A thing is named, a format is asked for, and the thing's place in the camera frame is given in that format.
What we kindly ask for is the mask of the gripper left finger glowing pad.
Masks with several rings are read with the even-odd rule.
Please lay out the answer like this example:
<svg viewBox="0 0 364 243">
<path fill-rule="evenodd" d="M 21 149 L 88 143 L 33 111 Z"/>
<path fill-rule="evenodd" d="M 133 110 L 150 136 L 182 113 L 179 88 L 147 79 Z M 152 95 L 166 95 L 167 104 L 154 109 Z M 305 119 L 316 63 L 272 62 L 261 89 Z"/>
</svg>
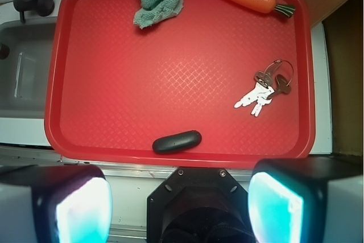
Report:
<svg viewBox="0 0 364 243">
<path fill-rule="evenodd" d="M 1 167 L 1 242 L 106 242 L 111 216 L 97 166 Z"/>
</svg>

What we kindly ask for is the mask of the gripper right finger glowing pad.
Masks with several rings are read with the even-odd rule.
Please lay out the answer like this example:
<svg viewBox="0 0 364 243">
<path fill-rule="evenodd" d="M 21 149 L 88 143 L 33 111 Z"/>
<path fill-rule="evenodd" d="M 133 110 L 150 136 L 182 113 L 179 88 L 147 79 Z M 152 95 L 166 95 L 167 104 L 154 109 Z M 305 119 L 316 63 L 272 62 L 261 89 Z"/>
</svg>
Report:
<svg viewBox="0 0 364 243">
<path fill-rule="evenodd" d="M 363 242 L 363 158 L 260 160 L 248 209 L 258 242 Z"/>
</svg>

